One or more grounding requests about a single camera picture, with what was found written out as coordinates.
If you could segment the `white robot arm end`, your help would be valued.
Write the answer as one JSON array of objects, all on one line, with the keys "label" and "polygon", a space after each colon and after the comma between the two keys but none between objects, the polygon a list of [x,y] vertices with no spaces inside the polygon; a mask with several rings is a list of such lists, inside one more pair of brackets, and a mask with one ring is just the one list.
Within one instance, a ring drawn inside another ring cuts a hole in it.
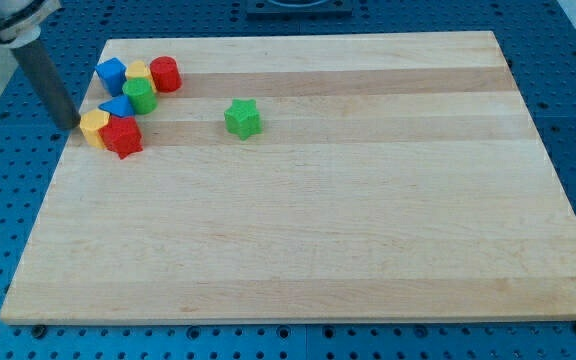
[{"label": "white robot arm end", "polygon": [[40,24],[61,7],[60,0],[0,0],[0,44],[14,49],[37,40]]}]

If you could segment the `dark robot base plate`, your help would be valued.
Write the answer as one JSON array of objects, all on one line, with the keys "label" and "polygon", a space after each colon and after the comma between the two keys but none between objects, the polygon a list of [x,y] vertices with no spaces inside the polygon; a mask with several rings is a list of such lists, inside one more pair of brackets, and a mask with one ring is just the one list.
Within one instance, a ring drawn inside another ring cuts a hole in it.
[{"label": "dark robot base plate", "polygon": [[248,18],[285,16],[350,15],[353,0],[244,0]]}]

